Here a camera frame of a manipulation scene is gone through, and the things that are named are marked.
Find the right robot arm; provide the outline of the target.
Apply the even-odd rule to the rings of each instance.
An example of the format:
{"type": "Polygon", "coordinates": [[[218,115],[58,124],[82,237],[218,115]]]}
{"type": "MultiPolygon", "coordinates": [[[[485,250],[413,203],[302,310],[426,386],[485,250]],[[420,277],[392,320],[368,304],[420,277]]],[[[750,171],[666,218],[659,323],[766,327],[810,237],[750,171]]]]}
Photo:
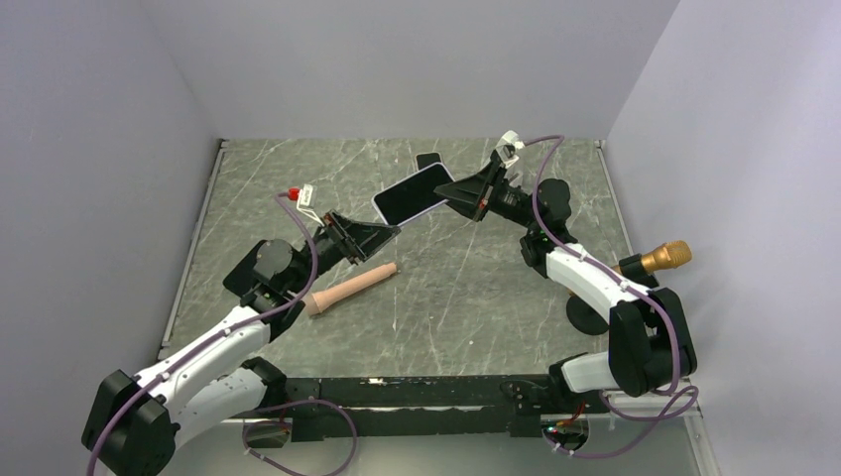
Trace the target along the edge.
{"type": "Polygon", "coordinates": [[[571,291],[566,315],[592,317],[608,335],[608,348],[582,354],[550,367],[548,402],[571,412],[586,393],[621,390],[639,397],[691,375],[697,357],[679,296],[636,280],[644,271],[637,257],[632,272],[618,273],[593,258],[568,233],[571,214],[568,184],[546,178],[531,193],[510,184],[506,169],[493,159],[479,173],[439,185],[435,193],[459,214],[480,221],[489,212],[523,225],[525,263],[542,277],[571,291]]]}

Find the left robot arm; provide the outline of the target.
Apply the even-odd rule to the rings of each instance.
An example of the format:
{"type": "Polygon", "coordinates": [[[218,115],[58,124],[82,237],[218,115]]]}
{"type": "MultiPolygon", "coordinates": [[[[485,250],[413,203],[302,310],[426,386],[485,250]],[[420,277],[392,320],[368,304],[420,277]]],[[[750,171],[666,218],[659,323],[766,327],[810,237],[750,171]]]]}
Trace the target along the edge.
{"type": "Polygon", "coordinates": [[[224,280],[240,301],[180,351],[129,374],[116,370],[99,384],[81,442],[85,469],[114,475],[157,475],[177,449],[224,419],[254,410],[276,414],[285,402],[284,375],[247,356],[289,330],[304,311],[314,281],[341,261],[368,261],[400,227],[327,212],[304,245],[261,240],[224,280]]]}

